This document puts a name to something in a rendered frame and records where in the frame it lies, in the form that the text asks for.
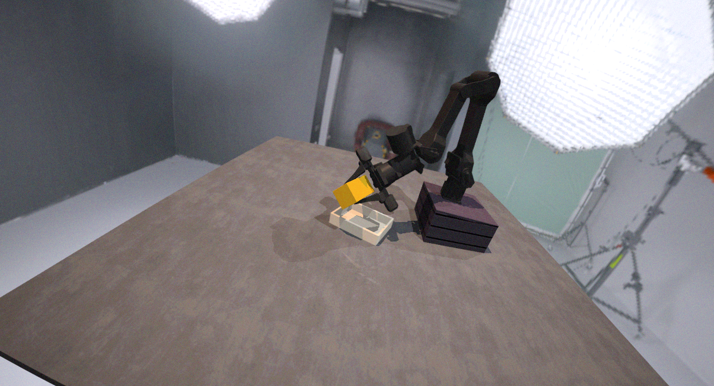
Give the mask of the yellow square cup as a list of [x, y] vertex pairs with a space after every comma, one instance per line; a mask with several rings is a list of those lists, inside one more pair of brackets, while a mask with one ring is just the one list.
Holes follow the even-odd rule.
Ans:
[[342, 185], [332, 193], [334, 193], [337, 202], [341, 205], [342, 210], [344, 210], [373, 192], [375, 191], [373, 190], [372, 184], [368, 181], [367, 176], [364, 175]]

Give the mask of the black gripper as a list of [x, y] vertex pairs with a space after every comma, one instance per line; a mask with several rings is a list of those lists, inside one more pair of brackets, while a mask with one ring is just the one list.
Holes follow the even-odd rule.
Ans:
[[386, 206], [386, 210], [390, 212], [396, 210], [398, 208], [398, 205], [395, 201], [395, 198], [393, 194], [389, 194], [387, 192], [385, 187], [391, 184], [392, 182], [395, 182], [398, 178], [404, 177], [404, 172], [399, 162], [396, 160], [396, 158], [393, 158], [385, 162], [384, 164], [378, 166], [377, 168], [374, 168], [372, 164], [372, 156], [368, 152], [367, 147], [362, 146], [359, 149], [356, 149], [355, 154], [357, 154], [360, 160], [359, 168], [349, 178], [349, 180], [347, 180], [346, 183], [354, 180], [361, 174], [364, 174], [365, 170], [368, 170], [368, 172], [372, 175], [373, 181], [377, 184], [380, 193], [373, 194], [370, 197], [366, 197], [360, 201], [357, 201], [356, 203], [354, 203], [354, 205], [367, 201], [379, 201], [382, 204], [384, 203], [384, 205]]

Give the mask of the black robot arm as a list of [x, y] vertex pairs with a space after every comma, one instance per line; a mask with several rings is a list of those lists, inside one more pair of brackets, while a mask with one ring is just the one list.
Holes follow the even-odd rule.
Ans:
[[401, 165], [404, 176], [413, 170], [422, 174], [425, 165], [421, 163], [420, 157], [428, 164], [434, 164], [443, 157], [447, 135], [467, 97], [470, 97], [457, 147], [453, 152], [448, 152], [444, 162], [445, 175], [448, 178], [440, 191], [444, 200], [461, 205], [462, 195], [475, 183], [472, 175], [472, 168], [474, 168], [472, 150], [479, 136], [485, 109], [496, 96], [500, 82], [497, 73], [477, 70], [471, 76], [452, 84], [435, 122], [419, 140], [414, 139], [412, 126], [409, 124], [396, 125], [386, 131], [393, 154], [399, 155], [395, 158]]

